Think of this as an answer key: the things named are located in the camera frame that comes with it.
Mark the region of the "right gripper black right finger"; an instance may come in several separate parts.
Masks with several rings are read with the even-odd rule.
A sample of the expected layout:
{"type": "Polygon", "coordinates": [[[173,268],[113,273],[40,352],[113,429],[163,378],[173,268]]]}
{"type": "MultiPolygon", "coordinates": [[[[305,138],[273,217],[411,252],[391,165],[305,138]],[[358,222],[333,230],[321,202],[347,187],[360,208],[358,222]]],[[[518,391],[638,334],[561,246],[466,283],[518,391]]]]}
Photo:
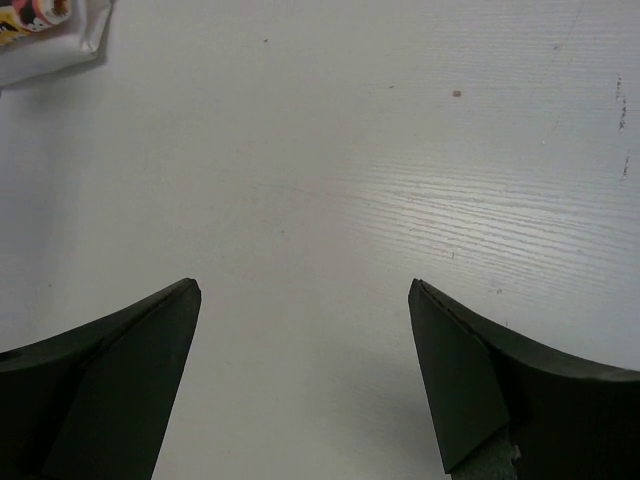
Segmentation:
{"type": "Polygon", "coordinates": [[[561,352],[422,280],[411,327],[454,479],[635,479],[639,374],[561,352]]]}

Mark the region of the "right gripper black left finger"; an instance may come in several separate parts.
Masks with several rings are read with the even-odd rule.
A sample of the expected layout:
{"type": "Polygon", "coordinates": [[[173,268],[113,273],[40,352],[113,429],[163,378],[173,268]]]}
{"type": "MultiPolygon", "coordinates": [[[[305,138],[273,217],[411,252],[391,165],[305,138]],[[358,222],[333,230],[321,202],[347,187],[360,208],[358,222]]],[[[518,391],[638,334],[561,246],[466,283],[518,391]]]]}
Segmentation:
{"type": "Polygon", "coordinates": [[[4,479],[149,479],[201,306],[182,279],[1,355],[4,479]]]}

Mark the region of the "white printed t shirt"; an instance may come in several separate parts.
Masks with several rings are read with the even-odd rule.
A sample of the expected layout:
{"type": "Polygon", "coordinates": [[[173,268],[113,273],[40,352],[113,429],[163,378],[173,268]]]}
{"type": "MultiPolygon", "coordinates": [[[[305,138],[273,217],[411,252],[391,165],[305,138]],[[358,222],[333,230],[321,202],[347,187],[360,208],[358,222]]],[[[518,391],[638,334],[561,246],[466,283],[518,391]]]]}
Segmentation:
{"type": "Polygon", "coordinates": [[[3,1],[1,87],[99,56],[111,1],[3,1]]]}

